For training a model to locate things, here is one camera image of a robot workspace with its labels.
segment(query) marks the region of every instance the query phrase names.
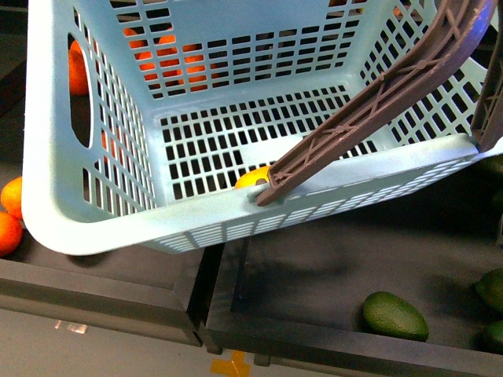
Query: yellow marker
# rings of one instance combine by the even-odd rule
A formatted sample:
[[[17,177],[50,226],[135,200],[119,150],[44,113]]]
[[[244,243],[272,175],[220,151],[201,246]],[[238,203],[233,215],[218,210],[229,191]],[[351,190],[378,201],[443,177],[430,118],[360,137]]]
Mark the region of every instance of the yellow marker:
[[[229,361],[213,360],[211,363],[211,373],[229,377],[248,377],[250,368],[250,364],[244,363],[244,352],[241,351],[233,351]]]

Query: basket handle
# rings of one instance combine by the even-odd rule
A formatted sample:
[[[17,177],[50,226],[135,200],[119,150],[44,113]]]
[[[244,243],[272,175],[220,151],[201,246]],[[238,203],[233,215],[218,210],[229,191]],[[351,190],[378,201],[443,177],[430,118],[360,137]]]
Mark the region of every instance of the basket handle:
[[[503,1],[498,5],[496,45],[470,127],[481,152],[492,149],[503,136]]]
[[[271,165],[270,187],[256,203],[265,206],[292,191],[442,85],[480,43],[497,3],[442,0],[423,38],[402,59]]]

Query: yellow fruit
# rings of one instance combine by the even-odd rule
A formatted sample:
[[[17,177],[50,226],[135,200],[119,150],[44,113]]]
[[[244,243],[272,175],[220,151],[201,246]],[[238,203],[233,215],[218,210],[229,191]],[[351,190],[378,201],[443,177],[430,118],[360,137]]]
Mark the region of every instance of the yellow fruit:
[[[0,194],[0,203],[2,203],[2,206],[9,214],[18,220],[23,220],[23,214],[21,212],[22,186],[23,178],[18,177],[5,185]]]
[[[269,173],[269,168],[270,167],[260,167],[259,169],[255,169],[252,171],[249,171],[246,174],[243,174],[236,182],[236,185],[234,186],[235,189],[242,189],[243,187],[247,186],[255,186],[256,182],[259,179],[265,179],[266,181],[269,181],[269,176],[267,175]]]
[[[23,227],[19,221],[6,212],[0,212],[0,257],[16,250],[23,236]]]

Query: plastic basket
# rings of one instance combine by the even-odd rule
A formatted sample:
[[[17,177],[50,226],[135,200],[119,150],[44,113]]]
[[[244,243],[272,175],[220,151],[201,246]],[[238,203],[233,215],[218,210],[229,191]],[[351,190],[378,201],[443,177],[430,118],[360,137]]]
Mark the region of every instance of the plastic basket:
[[[256,187],[233,189],[412,48],[433,0],[67,0],[29,11],[24,218],[65,254],[190,251],[404,196],[501,152],[479,153],[470,137],[486,70],[469,59],[283,199],[258,207]],[[158,44],[165,35],[173,42]],[[84,145],[71,124],[69,38],[90,85]]]

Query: avocado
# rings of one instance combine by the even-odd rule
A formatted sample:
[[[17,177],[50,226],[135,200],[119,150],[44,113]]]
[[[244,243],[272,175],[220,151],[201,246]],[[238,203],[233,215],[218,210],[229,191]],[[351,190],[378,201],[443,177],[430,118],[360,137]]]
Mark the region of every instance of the avocado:
[[[488,306],[503,314],[503,269],[485,273],[475,284],[475,290]]]
[[[419,311],[390,292],[372,293],[363,304],[363,317],[379,335],[426,342],[428,325]]]
[[[503,354],[503,320],[486,326],[483,340],[490,351]]]

